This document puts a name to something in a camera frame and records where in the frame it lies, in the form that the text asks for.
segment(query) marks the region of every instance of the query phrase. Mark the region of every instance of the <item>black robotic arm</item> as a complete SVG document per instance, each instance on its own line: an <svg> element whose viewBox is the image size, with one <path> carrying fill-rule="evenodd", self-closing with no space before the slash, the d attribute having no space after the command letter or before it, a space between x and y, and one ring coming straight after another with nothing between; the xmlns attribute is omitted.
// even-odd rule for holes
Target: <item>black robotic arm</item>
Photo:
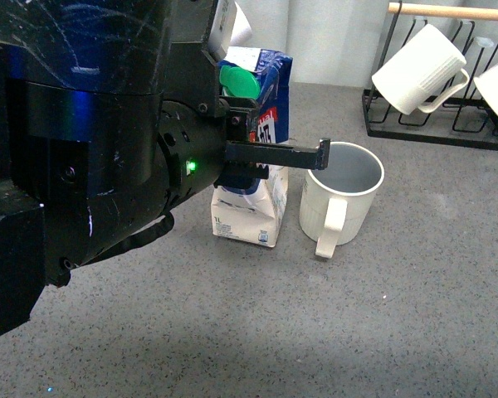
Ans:
<svg viewBox="0 0 498 398"><path fill-rule="evenodd" d="M209 39L229 7L0 0L0 335L71 269L167 233L205 187L326 166L329 140L250 143L257 103L220 96Z"/></svg>

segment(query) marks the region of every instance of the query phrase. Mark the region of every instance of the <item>gray countertop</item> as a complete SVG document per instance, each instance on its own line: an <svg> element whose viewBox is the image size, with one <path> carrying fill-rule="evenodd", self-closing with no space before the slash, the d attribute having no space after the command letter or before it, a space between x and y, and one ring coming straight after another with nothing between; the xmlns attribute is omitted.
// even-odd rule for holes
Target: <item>gray countertop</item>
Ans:
<svg viewBox="0 0 498 398"><path fill-rule="evenodd" d="M498 152L370 138L359 89L290 101L292 142L383 162L358 236L315 257L300 170L275 249L213 236L208 188L163 239L44 291L0 337L0 397L498 397Z"/></svg>

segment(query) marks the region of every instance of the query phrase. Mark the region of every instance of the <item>mug rim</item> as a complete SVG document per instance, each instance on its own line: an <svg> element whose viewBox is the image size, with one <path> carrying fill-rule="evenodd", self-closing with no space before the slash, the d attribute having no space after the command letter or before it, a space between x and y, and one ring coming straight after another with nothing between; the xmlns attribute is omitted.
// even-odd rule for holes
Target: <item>mug rim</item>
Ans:
<svg viewBox="0 0 498 398"><path fill-rule="evenodd" d="M378 180L378 182L373 187L371 187L371 188L369 188L369 189L367 189L365 191L361 191L361 192L342 192L342 191L338 191L338 190L332 189L330 187L327 187L325 184L323 184L321 181L319 181L319 179L314 175L314 173L312 172L312 170L308 170L308 174L310 174L310 178L318 186L320 186L321 188L323 188L327 192L335 193L335 194L341 195L343 197L361 197L361 196L368 195L369 193L376 191L380 187L380 185L382 185L383 179L385 178L385 170L383 168L382 162L380 162L380 159L378 159L378 156L376 156L374 153L372 153L371 151L369 151L367 148L364 148L361 145L358 145L356 143L347 143L345 141L331 141L330 142L330 146L332 146L332 145L340 145L340 146L345 146L345 147L355 147L357 149L360 149L360 150L366 152L368 155L370 155L372 158L374 158L374 160L376 160L376 162L378 163L378 166L380 167L380 172L381 172L380 173L380 179Z"/></svg>
<svg viewBox="0 0 498 398"><path fill-rule="evenodd" d="M474 78L474 85L476 86L486 103L495 112L496 116L498 116L498 100L496 99L494 94L491 93L490 87L487 85L487 83L482 80L481 75Z"/></svg>

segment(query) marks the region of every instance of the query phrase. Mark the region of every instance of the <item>mug handle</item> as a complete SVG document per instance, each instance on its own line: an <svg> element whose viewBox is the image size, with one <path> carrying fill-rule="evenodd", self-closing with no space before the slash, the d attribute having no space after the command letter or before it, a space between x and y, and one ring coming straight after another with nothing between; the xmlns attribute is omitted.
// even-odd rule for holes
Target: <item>mug handle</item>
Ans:
<svg viewBox="0 0 498 398"><path fill-rule="evenodd" d="M347 201L337 197L329 199L329 205L326 209L325 226L323 232L317 240L315 254L326 259L331 259L334 254L335 246L338 244L339 236L345 223L347 214Z"/></svg>
<svg viewBox="0 0 498 398"><path fill-rule="evenodd" d="M452 97L457 91L465 87L471 78L469 77L468 73L466 73L466 70L461 69L460 72L463 75L463 81L460 84L453 85L448 90L443 91L432 103L428 105L422 104L419 105L417 108L422 112L424 112L425 114L430 114L435 109L439 108L439 106L441 106L443 102Z"/></svg>

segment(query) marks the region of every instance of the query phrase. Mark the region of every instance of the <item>green cap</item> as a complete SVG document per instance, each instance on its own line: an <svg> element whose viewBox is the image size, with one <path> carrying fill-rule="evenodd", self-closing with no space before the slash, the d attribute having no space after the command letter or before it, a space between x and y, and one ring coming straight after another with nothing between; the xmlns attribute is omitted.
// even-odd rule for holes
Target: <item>green cap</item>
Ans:
<svg viewBox="0 0 498 398"><path fill-rule="evenodd" d="M233 97L252 98L260 95L260 84L255 76L239 66L224 65L219 71L219 82L228 95Z"/></svg>

